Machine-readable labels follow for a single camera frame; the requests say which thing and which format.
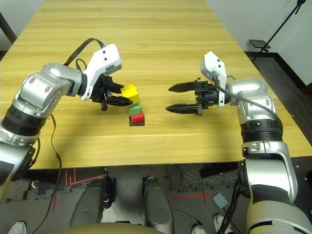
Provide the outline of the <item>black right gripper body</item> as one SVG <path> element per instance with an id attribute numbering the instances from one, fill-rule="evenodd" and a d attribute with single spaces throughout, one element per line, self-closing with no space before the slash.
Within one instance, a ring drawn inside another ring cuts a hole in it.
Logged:
<path id="1" fill-rule="evenodd" d="M 197 104 L 197 115 L 202 116 L 202 111 L 210 106 L 218 105 L 219 93 L 217 87 L 208 81 L 197 78 L 194 83 L 195 101 Z"/>

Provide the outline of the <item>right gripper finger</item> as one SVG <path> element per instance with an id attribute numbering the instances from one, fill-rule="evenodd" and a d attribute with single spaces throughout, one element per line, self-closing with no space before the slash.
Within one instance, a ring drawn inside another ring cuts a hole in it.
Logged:
<path id="1" fill-rule="evenodd" d="M 194 90 L 194 82 L 177 83 L 171 86 L 168 91 L 171 92 L 188 92 Z"/>
<path id="2" fill-rule="evenodd" d="M 173 104 L 165 109 L 177 114 L 198 114 L 198 105 L 196 104 Z"/>

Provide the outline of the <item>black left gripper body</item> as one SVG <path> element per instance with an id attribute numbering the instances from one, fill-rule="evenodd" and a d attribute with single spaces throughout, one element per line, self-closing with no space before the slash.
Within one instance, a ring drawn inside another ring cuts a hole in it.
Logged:
<path id="1" fill-rule="evenodd" d="M 92 102 L 100 103 L 101 110 L 106 111 L 108 104 L 112 105 L 115 101 L 113 93 L 116 91 L 117 85 L 113 82 L 111 76 L 100 75 L 96 81 L 91 94 Z"/>

